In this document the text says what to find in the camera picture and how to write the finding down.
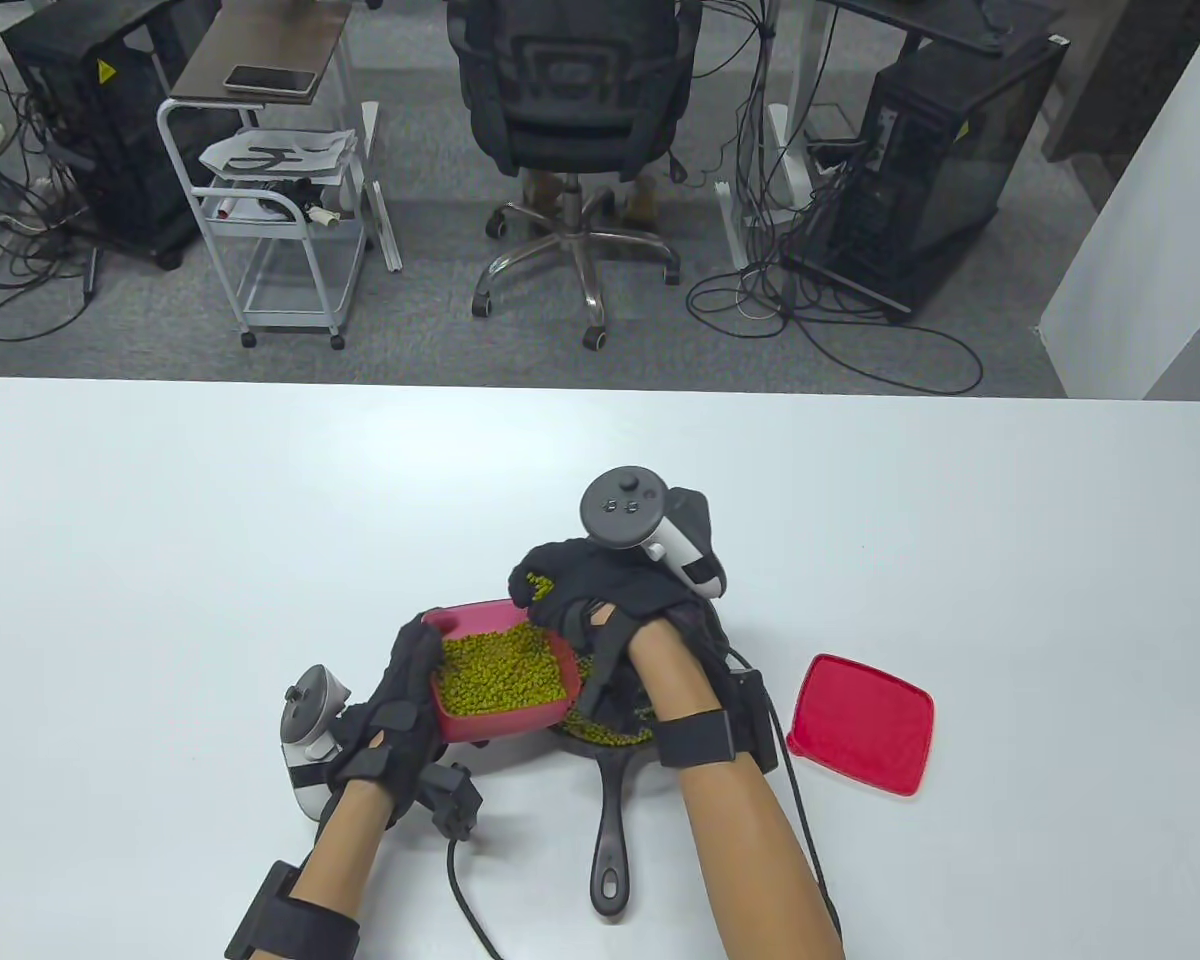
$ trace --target chair backrest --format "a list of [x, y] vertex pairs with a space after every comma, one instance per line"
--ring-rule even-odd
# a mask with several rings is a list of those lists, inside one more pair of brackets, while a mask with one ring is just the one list
[[701, 17], [701, 0], [449, 0], [476, 142], [508, 174], [554, 157], [635, 178], [684, 113]]

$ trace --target human hand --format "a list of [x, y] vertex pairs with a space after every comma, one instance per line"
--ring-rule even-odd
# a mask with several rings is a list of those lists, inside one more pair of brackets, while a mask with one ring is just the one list
[[[546, 593], [540, 590], [544, 580], [551, 581]], [[710, 685], [727, 695], [728, 640], [713, 605], [642, 548], [612, 550], [582, 539], [545, 544], [512, 570], [508, 590], [518, 607], [528, 608], [530, 620], [565, 637], [580, 655], [594, 658], [592, 680], [578, 700], [583, 716], [624, 731], [629, 718], [649, 704], [624, 654], [632, 636], [654, 622], [665, 622], [664, 634], [680, 637], [701, 660]], [[610, 628], [614, 618], [619, 625]]]
[[422, 768], [445, 751], [431, 696], [431, 676], [443, 660], [440, 631], [418, 614], [400, 628], [370, 698], [344, 709], [330, 726], [343, 748], [329, 764], [330, 787], [336, 791], [349, 780], [379, 782], [395, 804], [391, 823], [418, 798]]
[[[540, 584], [550, 581], [550, 590]], [[577, 653], [592, 653], [594, 616], [613, 607], [631, 620], [647, 623], [697, 596], [642, 548], [612, 550], [592, 540], [542, 544], [526, 554], [506, 582], [512, 601], [528, 608], [532, 622], [554, 630]]]

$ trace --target white vr controller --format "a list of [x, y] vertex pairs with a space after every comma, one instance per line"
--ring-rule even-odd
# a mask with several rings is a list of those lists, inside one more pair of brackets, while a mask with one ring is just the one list
[[712, 550], [710, 509], [697, 490], [668, 488], [644, 467], [617, 467], [592, 481], [580, 515], [595, 544], [641, 547], [703, 599], [719, 599], [727, 588]]
[[347, 706], [352, 691], [338, 683], [324, 664], [307, 667], [298, 683], [284, 691], [284, 713], [280, 718], [280, 750], [298, 805], [312, 820], [320, 820], [329, 803], [325, 767], [341, 754], [329, 732], [329, 724]]

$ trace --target black computer case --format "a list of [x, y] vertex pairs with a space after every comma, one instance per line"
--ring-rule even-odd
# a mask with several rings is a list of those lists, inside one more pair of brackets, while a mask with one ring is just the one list
[[[221, 0], [56, 0], [1, 32], [88, 204], [71, 228], [169, 269], [198, 236], [156, 110]], [[192, 178], [203, 148], [239, 128], [224, 110], [180, 110], [174, 134]]]
[[809, 238], [824, 274], [910, 312], [996, 215], [1068, 41], [1003, 58], [926, 44], [875, 78], [859, 168], [829, 233]]

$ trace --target smartphone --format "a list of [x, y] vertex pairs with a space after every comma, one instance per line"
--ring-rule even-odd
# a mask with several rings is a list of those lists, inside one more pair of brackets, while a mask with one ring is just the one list
[[316, 86], [316, 73], [311, 70], [248, 67], [245, 64], [236, 64], [230, 70], [230, 76], [222, 80], [222, 86], [247, 94], [304, 97]]

